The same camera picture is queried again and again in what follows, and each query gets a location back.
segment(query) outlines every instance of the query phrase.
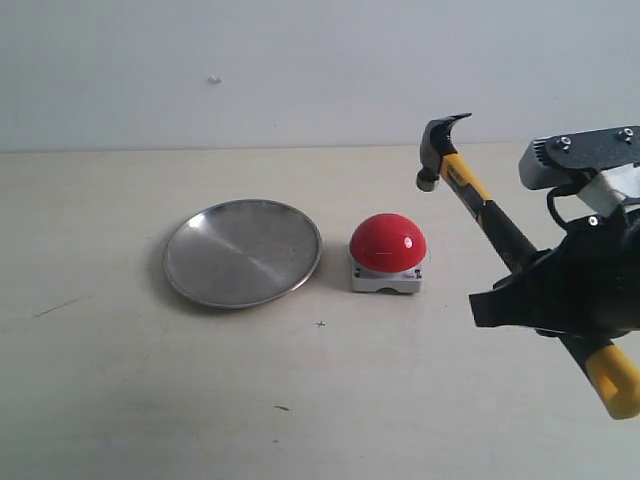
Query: plate rim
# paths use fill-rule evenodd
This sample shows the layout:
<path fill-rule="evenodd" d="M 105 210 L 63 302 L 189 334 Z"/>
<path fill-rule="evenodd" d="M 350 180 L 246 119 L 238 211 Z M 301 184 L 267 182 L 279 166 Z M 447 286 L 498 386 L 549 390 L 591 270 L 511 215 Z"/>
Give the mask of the plate rim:
<path fill-rule="evenodd" d="M 294 213 L 297 213 L 298 215 L 300 215 L 309 225 L 311 225 L 311 228 L 312 228 L 312 230 L 313 230 L 313 232 L 315 234 L 316 242 L 317 242 L 317 245 L 318 245 L 318 248 L 316 250 L 316 254 L 315 254 L 315 258 L 313 260 L 313 263 L 311 264 L 311 267 L 309 268 L 308 272 L 305 273 L 303 275 L 303 277 L 298 282 L 296 282 L 293 286 L 291 286 L 290 288 L 282 291 L 278 295 L 274 295 L 272 297 L 269 297 L 269 298 L 266 298 L 266 299 L 263 299 L 263 300 L 258 300 L 256 302 L 251 302 L 251 303 L 229 305 L 229 304 L 220 304 L 220 303 L 215 303 L 215 302 L 208 302 L 206 300 L 202 300 L 200 298 L 196 298 L 194 295 L 191 295 L 189 292 L 185 291 L 175 281 L 175 279 L 172 277 L 172 275 L 171 275 L 171 273 L 169 271 L 168 256 L 169 256 L 169 250 L 171 248 L 171 245 L 172 245 L 174 239 L 176 238 L 176 236 L 178 235 L 178 233 L 180 233 L 185 227 L 187 227 L 189 225 L 189 222 L 192 219 L 194 219 L 195 217 L 197 217 L 198 215 L 201 215 L 201 214 L 203 214 L 205 212 L 209 212 L 209 211 L 214 210 L 214 209 L 225 207 L 227 205 L 234 205 L 234 204 L 239 204 L 239 203 L 266 203 L 266 204 L 270 204 L 270 205 L 276 205 L 276 206 L 287 208 L 287 209 L 293 211 Z M 298 209 L 296 207 L 292 207 L 291 205 L 288 205 L 286 203 L 279 202 L 277 200 L 267 200 L 267 199 L 262 199 L 262 198 L 245 198 L 245 199 L 229 200 L 229 201 L 226 201 L 226 202 L 222 202 L 222 203 L 218 203 L 218 204 L 215 204 L 215 205 L 211 205 L 210 207 L 207 207 L 207 208 L 205 208 L 203 210 L 200 210 L 199 212 L 191 215 L 185 222 L 183 222 L 175 230 L 175 232 L 173 232 L 173 234 L 171 234 L 171 237 L 167 241 L 167 244 L 165 245 L 165 248 L 164 248 L 164 252 L 162 254 L 162 269 L 164 271 L 165 278 L 167 279 L 167 281 L 169 282 L 171 287 L 177 293 L 179 293 L 180 295 L 182 295 L 186 299 L 188 299 L 188 300 L 190 300 L 192 302 L 195 302 L 195 303 L 197 303 L 199 305 L 203 305 L 205 307 L 211 307 L 211 308 L 216 308 L 216 309 L 221 309 L 221 310 L 241 310 L 241 309 L 245 309 L 245 308 L 257 307 L 258 305 L 263 305 L 265 303 L 272 302 L 273 300 L 277 300 L 278 298 L 284 297 L 285 295 L 287 295 L 287 294 L 297 290 L 298 288 L 300 288 L 302 285 L 304 285 L 307 282 L 307 280 L 309 280 L 311 275 L 313 275 L 313 273 L 316 271 L 316 268 L 318 267 L 318 264 L 320 263 L 320 257 L 322 256 L 322 251 L 323 251 L 322 236 L 320 235 L 320 230 L 318 229 L 318 226 L 315 224 L 315 222 L 313 220 L 311 220 L 311 218 L 307 214 L 302 212 L 300 209 Z"/>

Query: metal plate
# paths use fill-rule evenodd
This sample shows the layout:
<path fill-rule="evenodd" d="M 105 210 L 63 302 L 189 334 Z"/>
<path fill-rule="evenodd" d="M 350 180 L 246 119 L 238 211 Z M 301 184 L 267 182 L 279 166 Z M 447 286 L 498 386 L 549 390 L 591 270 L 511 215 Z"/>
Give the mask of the metal plate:
<path fill-rule="evenodd" d="M 202 305 L 246 308 L 281 297 L 313 273 L 322 252 L 314 223 L 270 200 L 237 200 L 204 210 L 171 237 L 169 283 Z"/>

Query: white tabletop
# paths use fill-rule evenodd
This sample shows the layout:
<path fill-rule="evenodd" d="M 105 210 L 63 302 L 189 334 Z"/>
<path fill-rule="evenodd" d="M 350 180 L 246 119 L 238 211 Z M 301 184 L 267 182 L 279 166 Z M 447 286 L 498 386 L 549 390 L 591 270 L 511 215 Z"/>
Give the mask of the white tabletop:
<path fill-rule="evenodd" d="M 461 152 L 554 246 L 523 149 Z M 637 421 L 610 420 L 558 342 L 474 326 L 467 295 L 507 271 L 417 169 L 415 147 L 0 156 L 0 478 L 637 478 Z M 177 298 L 168 235 L 247 197 L 317 223 L 316 274 L 242 312 Z M 424 293 L 349 291 L 346 245 L 380 212 L 424 230 Z M 619 344 L 640 363 L 640 337 Z"/>

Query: yellow handle end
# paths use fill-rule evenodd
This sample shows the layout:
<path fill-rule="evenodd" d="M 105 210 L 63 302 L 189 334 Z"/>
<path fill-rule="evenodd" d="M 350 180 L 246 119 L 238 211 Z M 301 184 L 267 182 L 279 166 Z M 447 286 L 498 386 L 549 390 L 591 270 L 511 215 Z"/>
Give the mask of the yellow handle end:
<path fill-rule="evenodd" d="M 604 347 L 587 359 L 585 369 L 611 418 L 640 414 L 640 372 L 622 350 L 615 345 Z"/>

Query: red dome button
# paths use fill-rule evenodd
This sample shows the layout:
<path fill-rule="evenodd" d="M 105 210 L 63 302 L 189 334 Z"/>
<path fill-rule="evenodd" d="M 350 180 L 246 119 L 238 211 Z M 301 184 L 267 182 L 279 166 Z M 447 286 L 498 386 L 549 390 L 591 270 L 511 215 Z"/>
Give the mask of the red dome button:
<path fill-rule="evenodd" d="M 351 256 L 364 268 L 398 273 L 418 265 L 427 254 L 420 228 L 402 215 L 381 213 L 362 222 L 351 237 Z"/>

